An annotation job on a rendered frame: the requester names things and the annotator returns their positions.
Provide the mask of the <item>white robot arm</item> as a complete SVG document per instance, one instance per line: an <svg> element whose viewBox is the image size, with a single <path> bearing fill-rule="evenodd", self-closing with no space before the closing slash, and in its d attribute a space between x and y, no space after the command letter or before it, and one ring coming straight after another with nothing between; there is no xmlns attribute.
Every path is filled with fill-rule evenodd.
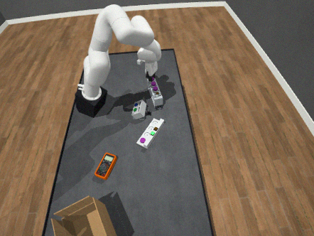
<svg viewBox="0 0 314 236"><path fill-rule="evenodd" d="M143 16L134 16L131 20L122 7L112 4L99 13L95 22L88 56L84 60L84 84L77 84L82 96L87 100L97 100L110 71L109 45L112 30L117 40L125 45L140 46L137 64L154 63L161 59L160 44L154 39L154 33ZM149 60L149 61L147 61Z"/></svg>

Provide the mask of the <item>white button panel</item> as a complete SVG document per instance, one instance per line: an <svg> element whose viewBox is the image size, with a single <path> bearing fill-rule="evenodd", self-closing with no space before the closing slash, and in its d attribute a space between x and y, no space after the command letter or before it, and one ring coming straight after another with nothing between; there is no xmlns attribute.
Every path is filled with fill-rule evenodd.
<svg viewBox="0 0 314 236"><path fill-rule="evenodd" d="M134 108L132 112L133 119L145 120L146 113L147 115L151 115L147 109L147 105L143 100L139 100L134 103Z"/></svg>

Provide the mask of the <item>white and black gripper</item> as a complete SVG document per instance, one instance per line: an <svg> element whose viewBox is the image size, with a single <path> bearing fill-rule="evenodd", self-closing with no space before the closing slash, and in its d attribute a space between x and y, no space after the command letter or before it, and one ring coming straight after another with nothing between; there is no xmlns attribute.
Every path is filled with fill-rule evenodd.
<svg viewBox="0 0 314 236"><path fill-rule="evenodd" d="M156 71L158 69L157 61L154 63L145 63L145 73L146 73L146 78L148 78L148 81L152 81L152 77L155 77Z"/></svg>

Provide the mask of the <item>orange digital multimeter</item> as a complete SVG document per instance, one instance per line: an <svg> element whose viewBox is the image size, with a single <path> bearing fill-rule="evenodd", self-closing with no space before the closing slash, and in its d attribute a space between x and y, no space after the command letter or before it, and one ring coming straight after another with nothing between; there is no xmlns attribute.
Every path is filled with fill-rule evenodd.
<svg viewBox="0 0 314 236"><path fill-rule="evenodd" d="M107 180L116 160L115 155L106 153L94 173L95 176Z"/></svg>

